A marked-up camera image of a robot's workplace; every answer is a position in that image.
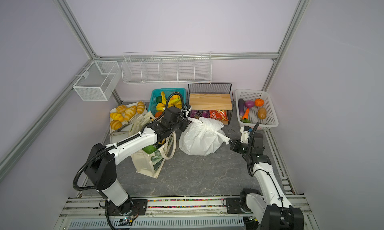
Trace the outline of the white plastic grocery bag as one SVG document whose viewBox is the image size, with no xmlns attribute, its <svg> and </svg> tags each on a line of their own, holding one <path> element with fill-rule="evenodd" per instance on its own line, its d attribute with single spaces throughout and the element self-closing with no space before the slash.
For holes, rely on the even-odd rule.
<svg viewBox="0 0 384 230">
<path fill-rule="evenodd" d="M 229 144 L 230 138 L 223 131 L 220 121 L 200 117 L 190 118 L 186 130 L 180 136 L 179 148 L 189 156 L 207 156 L 215 153 L 220 146 Z"/>
</svg>

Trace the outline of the beige canvas tote bag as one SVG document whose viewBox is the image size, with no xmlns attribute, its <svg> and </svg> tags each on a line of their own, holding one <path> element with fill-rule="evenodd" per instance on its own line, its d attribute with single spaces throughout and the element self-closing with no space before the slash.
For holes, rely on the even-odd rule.
<svg viewBox="0 0 384 230">
<path fill-rule="evenodd" d="M 154 119 L 155 116 L 151 111 L 146 113 L 142 116 L 141 120 L 133 125 L 129 137 L 137 134 L 146 123 L 149 123 Z M 143 150 L 139 150 L 132 154 L 131 158 L 136 168 L 136 172 L 157 179 L 165 161 L 170 160 L 176 151 L 177 143 L 175 143 L 175 139 L 176 134 L 171 134 L 170 137 L 165 139 L 164 144 L 154 144 L 157 146 L 158 150 L 150 155 L 146 154 Z"/>
</svg>

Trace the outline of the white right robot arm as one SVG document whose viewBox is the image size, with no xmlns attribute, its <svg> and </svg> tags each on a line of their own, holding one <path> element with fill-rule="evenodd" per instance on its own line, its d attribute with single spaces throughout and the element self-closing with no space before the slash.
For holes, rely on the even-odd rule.
<svg viewBox="0 0 384 230">
<path fill-rule="evenodd" d="M 255 177 L 261 190 L 243 189 L 241 209 L 252 213 L 260 230 L 303 230 L 304 214 L 285 196 L 274 174 L 270 158 L 264 154 L 264 136 L 257 133 L 259 123 L 241 127 L 241 138 L 229 140 L 230 150 L 242 155 L 250 177 Z"/>
</svg>

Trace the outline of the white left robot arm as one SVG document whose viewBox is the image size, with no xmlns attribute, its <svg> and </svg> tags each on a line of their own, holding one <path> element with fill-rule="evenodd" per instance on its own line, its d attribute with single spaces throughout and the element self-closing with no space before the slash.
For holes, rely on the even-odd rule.
<svg viewBox="0 0 384 230">
<path fill-rule="evenodd" d="M 135 135 L 109 145 L 96 144 L 87 161 L 80 167 L 73 180 L 76 191 L 96 190 L 121 215 L 127 215 L 134 207 L 132 198 L 117 178 L 116 167 L 132 154 L 153 144 L 174 137 L 177 130 L 185 131 L 192 107 L 183 103 L 181 108 L 165 107 L 165 111 L 154 121 L 145 124 Z"/>
</svg>

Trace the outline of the green snack bag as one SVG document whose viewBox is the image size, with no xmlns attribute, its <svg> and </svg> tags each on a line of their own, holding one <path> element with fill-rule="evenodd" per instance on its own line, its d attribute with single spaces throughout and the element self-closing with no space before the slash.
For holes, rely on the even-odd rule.
<svg viewBox="0 0 384 230">
<path fill-rule="evenodd" d="M 142 149 L 146 154 L 150 155 L 158 150 L 156 145 L 149 145 Z"/>
</svg>

